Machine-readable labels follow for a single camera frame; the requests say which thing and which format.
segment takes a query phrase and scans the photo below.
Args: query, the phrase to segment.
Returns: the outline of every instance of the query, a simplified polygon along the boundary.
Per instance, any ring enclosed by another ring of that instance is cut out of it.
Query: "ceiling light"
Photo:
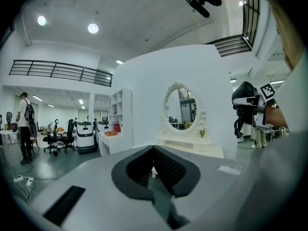
[[[283,82],[284,82],[284,80],[274,81],[274,82],[271,82],[271,85],[280,84],[280,83],[283,83]]]
[[[90,24],[89,26],[88,26],[88,31],[90,32],[90,33],[97,33],[98,32],[98,26],[96,25],[96,24]]]
[[[41,15],[38,17],[38,24],[40,24],[41,26],[46,24],[46,19],[44,16]]]
[[[41,102],[43,102],[43,100],[42,99],[40,99],[40,98],[38,98],[37,96],[35,96],[35,95],[32,95],[34,98],[36,98],[36,99],[38,99],[38,100],[40,100]]]

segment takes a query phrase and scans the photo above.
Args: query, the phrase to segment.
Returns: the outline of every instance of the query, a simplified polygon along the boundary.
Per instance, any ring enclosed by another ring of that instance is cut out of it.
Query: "black slot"
[[[60,226],[86,189],[71,186],[45,213],[44,218]]]

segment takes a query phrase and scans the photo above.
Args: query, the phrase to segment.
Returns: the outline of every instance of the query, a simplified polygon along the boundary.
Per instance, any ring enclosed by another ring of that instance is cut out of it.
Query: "black metal railing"
[[[260,17],[260,0],[242,0],[243,2],[243,36],[254,45]]]
[[[251,51],[251,47],[248,45],[243,35],[221,38],[207,44],[215,45],[221,57]]]
[[[108,87],[111,87],[112,83],[112,74],[108,72],[73,64],[50,61],[14,60],[9,75],[71,79]]]

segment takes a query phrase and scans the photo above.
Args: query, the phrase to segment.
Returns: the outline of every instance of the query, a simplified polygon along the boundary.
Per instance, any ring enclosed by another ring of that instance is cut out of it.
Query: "white bookshelf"
[[[114,130],[114,124],[120,124],[121,132],[110,137],[105,136],[102,132],[99,133],[99,148],[102,156],[132,148],[131,114],[131,90],[121,89],[109,97],[109,129],[110,131]]]

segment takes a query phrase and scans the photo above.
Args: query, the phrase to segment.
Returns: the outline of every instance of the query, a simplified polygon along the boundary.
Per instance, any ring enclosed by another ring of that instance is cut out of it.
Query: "backpack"
[[[26,111],[25,111],[25,119],[26,121],[34,121],[34,109],[30,104],[28,104],[27,100],[25,99],[26,103],[27,103],[27,107],[26,107]]]

